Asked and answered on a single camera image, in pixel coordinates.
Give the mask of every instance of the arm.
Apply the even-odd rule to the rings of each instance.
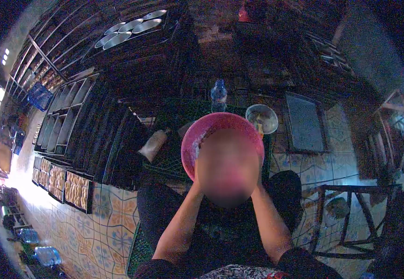
[[[252,193],[252,202],[262,244],[276,265],[281,256],[293,248],[289,230],[261,183]]]
[[[177,264],[188,251],[203,198],[200,185],[197,180],[195,181],[176,215],[160,237],[152,259],[164,259]]]

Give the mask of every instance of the patterned fabric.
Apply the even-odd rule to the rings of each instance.
[[[270,268],[231,264],[211,271],[199,279],[284,279],[289,274]]]

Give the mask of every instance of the chair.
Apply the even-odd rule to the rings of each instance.
[[[318,206],[317,206],[317,211],[316,211],[316,217],[315,217],[315,226],[314,226],[314,232],[312,235],[312,241],[309,247],[309,250],[311,251],[312,255],[314,256],[321,256],[321,257],[327,257],[327,258],[337,258],[337,259],[374,259],[376,257],[376,252],[380,248],[380,240],[384,237],[386,234],[386,226],[383,227],[382,233],[380,236],[377,235],[378,229],[382,226],[382,224],[385,223],[387,216],[391,213],[391,206],[393,204],[393,200],[396,197],[398,193],[400,193],[402,189],[401,184],[393,184],[393,185],[388,185],[386,187],[366,187],[366,186],[353,186],[353,185],[343,185],[343,186],[332,186],[332,185],[321,185],[318,187],[317,191],[319,192],[319,199],[318,199]],[[318,252],[315,251],[317,247],[317,242],[318,238],[320,235],[320,227],[321,223],[323,220],[323,209],[324,209],[324,204],[326,200],[326,190],[332,190],[332,191],[339,191],[339,192],[347,192],[347,204],[348,207],[351,208],[351,198],[352,194],[354,193],[360,206],[362,207],[363,214],[365,215],[365,218],[367,220],[367,225],[370,231],[370,236],[367,239],[363,240],[353,240],[353,241],[345,241],[347,229],[348,229],[348,224],[350,221],[350,215],[351,212],[349,212],[345,218],[344,218],[344,226],[343,230],[341,232],[341,237],[340,237],[340,244],[343,247],[346,248],[351,248],[356,251],[359,251],[361,253],[356,253],[356,254],[339,254],[339,253],[325,253],[325,252]],[[380,222],[380,224],[377,225],[377,227],[374,225],[373,218],[371,216],[370,210],[367,207],[366,203],[363,200],[362,194],[367,193],[367,194],[387,194],[387,211],[385,213],[384,218]],[[367,249],[367,248],[362,248],[359,247],[358,245],[362,244],[368,244],[368,243],[373,243],[374,244],[374,249]]]

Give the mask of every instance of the metal bowl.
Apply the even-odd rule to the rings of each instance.
[[[131,32],[125,32],[125,33],[119,33],[117,36],[113,37],[110,39],[108,42],[106,42],[103,46],[103,50],[109,49],[111,47],[114,47],[116,45],[121,44],[122,42],[126,41],[129,39],[129,37],[132,36]]]
[[[130,21],[127,24],[121,26],[121,28],[120,28],[120,30],[118,30],[118,32],[123,33],[123,32],[130,31],[132,28],[134,28],[135,26],[141,24],[142,22],[143,22],[142,18]]]
[[[146,30],[154,28],[155,26],[159,25],[161,22],[162,22],[162,20],[159,18],[145,21],[144,23],[137,25],[134,29],[132,29],[132,34],[142,33]]]
[[[158,10],[152,13],[149,13],[143,17],[144,20],[153,19],[156,17],[161,17],[162,15],[166,14],[166,10]]]
[[[117,35],[118,35],[118,32],[113,32],[113,33],[110,33],[109,35],[103,37],[101,40],[98,41],[98,43],[95,44],[95,48],[97,49],[99,47],[104,46],[104,44],[106,42],[108,42],[110,39],[112,39],[113,37],[115,37]]]
[[[123,26],[125,24],[126,24],[126,22],[120,22],[118,24],[115,24],[114,26],[112,26],[108,30],[106,30],[106,32],[104,32],[104,35],[117,31],[118,29],[120,29],[121,26]]]

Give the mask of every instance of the wall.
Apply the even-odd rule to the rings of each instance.
[[[359,2],[350,2],[338,47],[356,74],[377,88],[382,103],[395,89],[404,93],[404,66],[382,24]]]

